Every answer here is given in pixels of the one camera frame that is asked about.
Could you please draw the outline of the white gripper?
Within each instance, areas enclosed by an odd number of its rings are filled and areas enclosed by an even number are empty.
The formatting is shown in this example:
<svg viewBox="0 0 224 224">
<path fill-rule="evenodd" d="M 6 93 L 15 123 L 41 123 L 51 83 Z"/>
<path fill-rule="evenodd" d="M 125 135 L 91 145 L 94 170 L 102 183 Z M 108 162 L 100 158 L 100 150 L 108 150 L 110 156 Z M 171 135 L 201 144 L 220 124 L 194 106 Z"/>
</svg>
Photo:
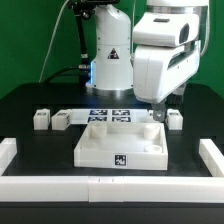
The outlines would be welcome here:
<svg viewBox="0 0 224 224">
<path fill-rule="evenodd" d="M 133 85 L 136 98 L 155 104 L 153 118 L 165 119 L 165 104 L 160 103 L 199 68 L 201 43 L 176 48 L 139 45 L 133 59 Z"/>
</svg>

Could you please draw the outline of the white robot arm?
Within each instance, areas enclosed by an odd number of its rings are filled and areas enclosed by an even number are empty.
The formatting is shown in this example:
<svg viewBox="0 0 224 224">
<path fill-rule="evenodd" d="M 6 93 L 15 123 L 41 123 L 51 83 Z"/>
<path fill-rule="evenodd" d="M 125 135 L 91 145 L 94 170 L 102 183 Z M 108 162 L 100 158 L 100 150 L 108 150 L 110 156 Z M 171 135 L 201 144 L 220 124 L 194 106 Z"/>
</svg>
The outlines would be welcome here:
<svg viewBox="0 0 224 224">
<path fill-rule="evenodd" d="M 166 98 L 199 68 L 209 39 L 209 0 L 147 0 L 136 25 L 106 2 L 96 8 L 97 53 L 89 92 L 120 97 L 129 92 L 165 120 Z"/>
</svg>

